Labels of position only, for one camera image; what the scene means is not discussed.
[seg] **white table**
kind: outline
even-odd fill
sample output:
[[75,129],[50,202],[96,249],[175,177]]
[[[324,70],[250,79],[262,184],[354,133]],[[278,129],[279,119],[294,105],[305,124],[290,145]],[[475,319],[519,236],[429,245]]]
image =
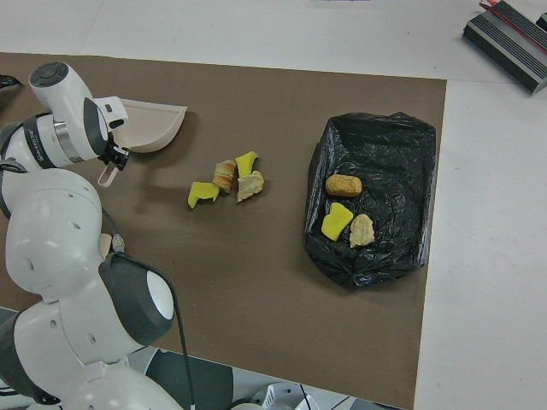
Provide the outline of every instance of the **white table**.
[[[544,0],[509,1],[536,20]],[[448,79],[416,410],[547,401],[547,91],[461,39],[478,0],[0,1],[0,51]]]

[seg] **screw hole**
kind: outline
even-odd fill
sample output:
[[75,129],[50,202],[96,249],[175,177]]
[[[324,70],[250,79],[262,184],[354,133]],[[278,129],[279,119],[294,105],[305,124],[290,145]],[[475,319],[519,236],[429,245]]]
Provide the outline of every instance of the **screw hole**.
[[25,259],[24,262],[25,262],[26,269],[28,269],[29,271],[34,270],[34,265],[30,259]]

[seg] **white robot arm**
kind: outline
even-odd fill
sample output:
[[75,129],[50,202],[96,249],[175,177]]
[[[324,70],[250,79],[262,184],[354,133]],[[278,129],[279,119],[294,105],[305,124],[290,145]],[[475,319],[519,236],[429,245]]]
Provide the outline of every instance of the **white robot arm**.
[[102,207],[66,165],[99,157],[125,166],[112,131],[117,97],[93,99],[65,63],[38,68],[32,90],[50,111],[2,132],[0,209],[9,218],[6,267],[42,301],[0,326],[0,379],[64,410],[180,409],[126,356],[171,326],[174,300],[159,272],[124,254],[103,259]]

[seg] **silver metal ring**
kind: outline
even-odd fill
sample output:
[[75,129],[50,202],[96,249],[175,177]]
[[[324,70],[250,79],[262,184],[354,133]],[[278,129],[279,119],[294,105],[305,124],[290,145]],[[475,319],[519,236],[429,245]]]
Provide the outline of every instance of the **silver metal ring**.
[[57,122],[54,120],[53,127],[55,128],[55,134],[57,134],[59,144],[61,145],[61,148],[65,152],[65,155],[68,157],[68,159],[74,164],[76,162],[82,162],[82,157],[79,156],[78,151],[72,145],[72,141],[70,141],[70,136],[68,135],[67,130],[67,123],[63,121]]

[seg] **cardboard sheet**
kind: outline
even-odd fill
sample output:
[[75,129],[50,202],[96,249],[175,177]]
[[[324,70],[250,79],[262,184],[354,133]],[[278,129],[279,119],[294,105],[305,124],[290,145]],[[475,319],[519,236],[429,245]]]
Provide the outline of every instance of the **cardboard sheet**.
[[[189,107],[167,148],[134,155],[98,191],[126,250],[175,283],[192,355],[413,406],[427,269],[368,290],[340,288],[303,249],[304,203],[309,160],[329,117],[403,111],[440,134],[445,81],[96,56],[0,54],[0,68],[25,82],[35,67],[59,60],[94,97]],[[28,86],[0,92],[0,124],[42,111]],[[250,150],[261,157],[263,193],[237,204],[233,192],[190,211],[191,182],[209,182],[216,162]],[[102,168],[70,167],[93,183]],[[2,253],[6,226],[2,220]],[[37,301],[0,269],[0,305]],[[157,345],[179,350],[175,329]]]

